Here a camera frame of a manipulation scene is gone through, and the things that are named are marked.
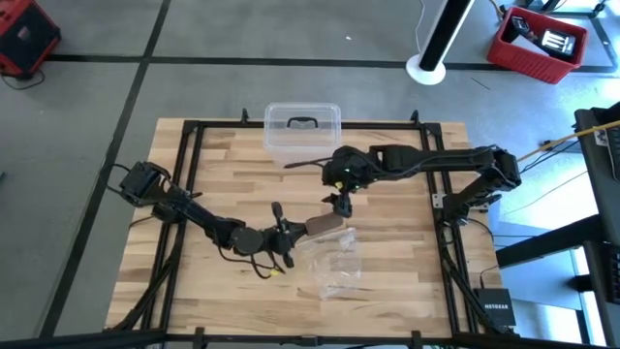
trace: wooden table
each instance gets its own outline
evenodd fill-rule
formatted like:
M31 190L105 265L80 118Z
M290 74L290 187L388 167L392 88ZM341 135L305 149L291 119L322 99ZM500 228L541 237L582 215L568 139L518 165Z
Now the wooden table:
M183 121L159 120L149 161L172 170ZM447 149L469 147L463 123L442 123L442 128ZM419 132L411 130L343 130L342 136L343 144L363 150L386 143L420 147ZM450 177L458 191L476 174ZM263 150L263 129L207 129L195 192L204 193L197 201L214 214L244 220L255 228L274 224L269 206L273 200L282 203L292 221L330 211L321 203L331 190L322 186L320 169L276 168ZM222 260L202 229L189 224L170 333L194 333L195 327L205 327L210 334L396 337L418 330L424 337L450 337L426 176L374 183L352 200L354 216L346 225L357 231L361 279L354 290L327 301L319 299L304 265L261 280L249 265ZM149 212L150 208L137 209L135 219ZM480 213L471 217L486 221ZM107 326L120 321L146 289L160 226L153 219L131 229ZM478 287L480 272L497 265L493 243L480 226L470 224L461 231L471 283ZM486 287L501 286L498 271L487 271L484 282ZM466 331L462 295L457 287L454 290L460 326Z

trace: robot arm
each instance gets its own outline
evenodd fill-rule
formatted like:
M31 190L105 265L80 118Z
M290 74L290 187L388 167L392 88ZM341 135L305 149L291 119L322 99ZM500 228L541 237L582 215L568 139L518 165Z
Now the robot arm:
M119 184L120 190L109 186L108 189L131 205L153 206L153 216L166 223L188 219L203 228L205 235L219 249L232 250L239 256L252 257L266 252L274 269L281 272L284 271L275 262L274 253L282 256L287 268L293 268L295 263L289 252L301 237L335 228L342 223L333 214L314 217L305 223L290 222L283 218L280 204L272 203L276 224L255 230L247 227L244 221L214 215L194 200L200 194L189 193L171 183L168 171L155 164L138 162L131 170L126 170L128 173Z
M315 164L303 162L287 168ZM333 205L333 212L348 218L353 214L349 195L379 180L399 180L420 172L476 171L480 177L457 194L446 195L443 209L446 220L467 217L469 207L492 204L500 196L495 191L510 191L521 183L516 159L506 150L483 146L465 150L418 150L412 146L374 145L367 153L351 146L333 152L323 165L323 185L333 186L324 202Z

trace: plastic container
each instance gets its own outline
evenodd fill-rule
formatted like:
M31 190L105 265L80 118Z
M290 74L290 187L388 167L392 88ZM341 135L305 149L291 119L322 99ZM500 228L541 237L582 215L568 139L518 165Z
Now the plastic container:
M264 149L280 167L331 156L340 136L334 104L272 103L264 111Z
M544 29L555 29L575 36L575 54L571 61L553 58L503 41L502 36L510 22L511 16L523 17L530 25L530 29L534 34L539 36ZM519 7L512 7L504 17L504 22L493 39L493 44L486 59L491 63L532 78L549 83L558 83L571 70L581 66L587 40L588 31L584 28Z

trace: white cable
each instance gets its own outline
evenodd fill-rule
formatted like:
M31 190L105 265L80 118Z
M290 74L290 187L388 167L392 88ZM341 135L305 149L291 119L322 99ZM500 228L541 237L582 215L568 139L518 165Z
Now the white cable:
M416 25L416 46L418 47L418 53L422 54L422 50L419 48L419 38L418 38L418 29L419 25L422 24L422 19L424 18L424 9L426 6L424 5L424 0L419 0L422 5L422 10L419 12L418 25Z

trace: gray concrete floor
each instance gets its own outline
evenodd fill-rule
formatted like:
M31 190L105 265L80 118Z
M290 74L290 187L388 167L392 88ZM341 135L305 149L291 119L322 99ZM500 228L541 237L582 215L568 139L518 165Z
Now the gray concrete floor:
M58 52L71 54L141 55L160 6L160 0L40 3L63 29ZM437 9L435 2L427 4L421 38ZM405 60L416 51L418 13L417 1L401 0L389 6L376 0L172 0L155 54ZM602 18L616 45L617 18L612 12ZM492 8L476 2L447 62L485 62L496 28ZM595 33L585 64L609 65ZM0 287L0 339L38 332L137 66L51 62L43 67L47 80L40 86L18 92L0 84L0 100L10 101L0 115L0 171L6 173L0 181L0 277L8 280ZM550 85L507 72L449 71L441 84L422 86L394 69L151 64L117 162L146 157L160 117L238 118L247 108L261 118L267 104L284 101L336 103L345 119L404 120L418 109L423 120L466 122L474 145L497 143L523 154L570 133L574 110L617 102L617 91L620 80L613 74L571 74ZM572 155L554 160L506 196L500 215L583 166ZM587 192L587 182L577 184ZM546 204L502 220L548 229L562 225L566 216L537 214ZM570 218L587 215L591 204L573 207ZM58 333L103 326L132 212L119 198L104 196Z

